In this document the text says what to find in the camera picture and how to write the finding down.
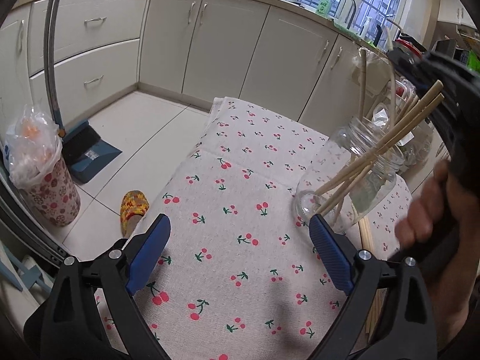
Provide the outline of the person's right hand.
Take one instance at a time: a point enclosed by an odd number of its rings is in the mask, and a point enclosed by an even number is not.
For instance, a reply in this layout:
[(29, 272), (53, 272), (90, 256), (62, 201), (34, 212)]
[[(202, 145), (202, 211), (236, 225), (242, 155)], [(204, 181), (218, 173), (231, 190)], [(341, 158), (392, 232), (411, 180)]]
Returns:
[(465, 190), (449, 171), (450, 162), (442, 160), (433, 176), (423, 186), (421, 195), (408, 208), (407, 216), (395, 226), (395, 236), (402, 249), (425, 242), (434, 233), (434, 225), (449, 209), (459, 224), (460, 241), (476, 242), (477, 199)]

